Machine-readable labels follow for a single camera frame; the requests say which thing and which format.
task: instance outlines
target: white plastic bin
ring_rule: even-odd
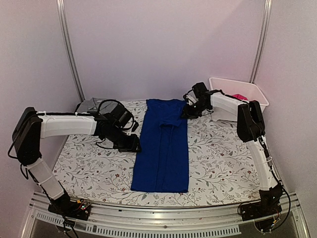
[[[261,111],[269,105],[268,100],[259,89],[259,87],[252,83],[240,82],[224,78],[209,78],[210,89],[222,89],[225,94],[234,95],[240,94],[249,101],[257,100],[260,103]],[[214,113],[211,115],[212,120],[230,120],[237,121],[237,116],[231,114],[221,108],[213,108]]]

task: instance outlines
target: floral tablecloth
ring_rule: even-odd
[[[140,124],[145,101],[123,102]],[[189,192],[145,193],[130,190],[135,153],[105,150],[97,137],[69,136],[53,169],[74,197],[142,206],[206,206],[259,199],[254,161],[237,136],[236,123],[214,122],[211,116],[188,120]]]

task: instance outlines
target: pink wall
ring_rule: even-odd
[[[0,3],[0,237],[17,238],[34,183],[6,155],[27,106],[69,111],[79,102],[59,26],[55,0]],[[63,138],[41,144],[52,165]]]
[[[273,1],[256,84],[271,153],[317,237],[317,1]]]
[[[248,81],[264,1],[68,0],[85,95],[181,98],[211,76]]]

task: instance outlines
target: white robot arm segment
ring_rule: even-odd
[[[93,135],[97,122],[93,116],[39,116],[41,139],[56,135]]]
[[[220,92],[211,95],[211,105],[214,108],[226,110],[236,117],[238,117],[238,106],[246,103],[247,102],[226,97]],[[261,135],[261,141],[263,141],[266,145],[266,138],[264,135]],[[260,190],[269,191],[270,188],[273,188],[277,185],[277,181],[271,172],[271,168],[274,169],[271,163],[271,156],[268,158],[266,157],[264,148],[262,147],[259,139],[257,141],[251,140],[246,142],[246,146],[252,155],[258,172]]]
[[[221,90],[208,91],[204,83],[195,84],[191,91],[198,100],[189,103],[188,94],[183,96],[188,103],[184,107],[183,118],[195,119],[201,117],[204,110],[211,111],[213,108],[221,108],[237,117],[238,137],[246,143],[260,180],[261,201],[256,206],[254,204],[241,206],[241,209],[245,209],[245,214],[251,213],[243,219],[254,219],[281,211],[279,198],[282,196],[283,188],[275,176],[272,158],[266,146],[265,126],[260,104],[257,101],[248,102],[236,99],[224,94]]]

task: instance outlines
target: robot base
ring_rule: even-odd
[[[270,216],[276,214],[277,212],[281,212],[282,207],[279,203],[276,203],[270,209],[261,209],[260,202],[256,203],[248,203],[240,206],[240,213],[242,217],[242,221],[253,220],[261,217]]]
[[[73,206],[77,205],[77,202],[70,202]],[[56,208],[53,205],[49,205],[49,212],[59,214],[60,213],[56,210]],[[79,219],[83,221],[87,221],[90,215],[91,211],[91,206],[87,207],[85,210],[79,209],[76,213],[69,213],[69,214],[64,214],[66,217],[74,218],[74,219]]]

